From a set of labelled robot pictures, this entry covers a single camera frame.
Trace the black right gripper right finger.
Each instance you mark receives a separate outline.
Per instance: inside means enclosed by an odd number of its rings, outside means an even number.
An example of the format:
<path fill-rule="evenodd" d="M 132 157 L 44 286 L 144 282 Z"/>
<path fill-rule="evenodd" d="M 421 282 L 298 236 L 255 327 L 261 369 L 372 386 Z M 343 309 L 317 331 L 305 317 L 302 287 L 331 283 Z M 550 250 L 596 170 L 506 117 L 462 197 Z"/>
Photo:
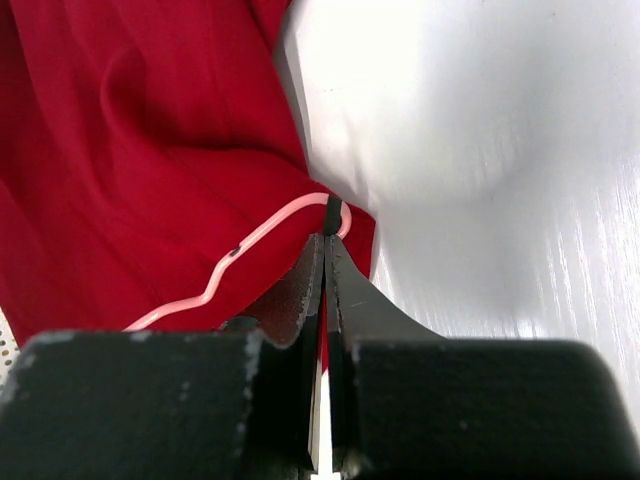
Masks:
<path fill-rule="evenodd" d="M 333 469 L 345 479 L 635 479 L 609 368 L 564 340 L 448 339 L 325 241 Z"/>

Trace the white plastic laundry basket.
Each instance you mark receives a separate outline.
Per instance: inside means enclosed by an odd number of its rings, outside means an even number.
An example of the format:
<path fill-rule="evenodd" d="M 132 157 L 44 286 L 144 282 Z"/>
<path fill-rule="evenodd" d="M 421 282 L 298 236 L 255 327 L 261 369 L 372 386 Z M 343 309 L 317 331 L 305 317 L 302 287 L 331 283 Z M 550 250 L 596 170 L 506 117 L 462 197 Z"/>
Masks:
<path fill-rule="evenodd" d="M 3 390 L 20 353 L 13 331 L 4 315 L 0 312 L 0 389 Z"/>

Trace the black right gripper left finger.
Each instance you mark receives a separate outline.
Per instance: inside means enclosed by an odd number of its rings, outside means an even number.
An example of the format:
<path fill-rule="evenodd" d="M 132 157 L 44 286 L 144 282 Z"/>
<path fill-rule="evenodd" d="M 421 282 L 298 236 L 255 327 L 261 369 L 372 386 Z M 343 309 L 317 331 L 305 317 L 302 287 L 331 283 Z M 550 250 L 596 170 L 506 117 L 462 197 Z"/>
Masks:
<path fill-rule="evenodd" d="M 318 464 L 325 240 L 201 332 L 52 331 L 1 394 L 5 479 L 307 479 Z"/>

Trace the pink wire hanger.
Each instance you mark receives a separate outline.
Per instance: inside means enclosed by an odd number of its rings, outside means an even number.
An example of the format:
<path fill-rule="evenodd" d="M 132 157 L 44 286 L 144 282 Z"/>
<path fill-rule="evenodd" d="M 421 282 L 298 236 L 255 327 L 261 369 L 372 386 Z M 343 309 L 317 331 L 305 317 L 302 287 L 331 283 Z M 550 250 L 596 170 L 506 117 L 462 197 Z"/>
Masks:
<path fill-rule="evenodd" d="M 297 197 L 261 223 L 216 263 L 202 293 L 193 297 L 165 303 L 128 325 L 124 329 L 124 332 L 142 331 L 167 316 L 197 309 L 208 304 L 217 293 L 219 285 L 231 265 L 237 262 L 244 254 L 250 251 L 257 243 L 292 215 L 307 207 L 317 205 L 324 205 L 327 207 L 327 210 L 337 210 L 340 223 L 336 235 L 340 239 L 344 239 L 350 232 L 352 226 L 352 213 L 346 202 L 328 193 L 321 192 L 313 192 Z"/>

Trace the red skirt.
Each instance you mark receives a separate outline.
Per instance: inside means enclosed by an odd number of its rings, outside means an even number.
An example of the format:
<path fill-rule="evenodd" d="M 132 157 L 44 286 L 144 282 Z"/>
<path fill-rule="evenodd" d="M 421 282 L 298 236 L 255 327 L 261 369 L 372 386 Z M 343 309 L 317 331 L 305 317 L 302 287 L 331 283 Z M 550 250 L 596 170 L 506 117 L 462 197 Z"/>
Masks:
<path fill-rule="evenodd" d="M 19 344 L 200 294 L 308 174 L 285 1 L 1 5 L 1 309 Z"/>

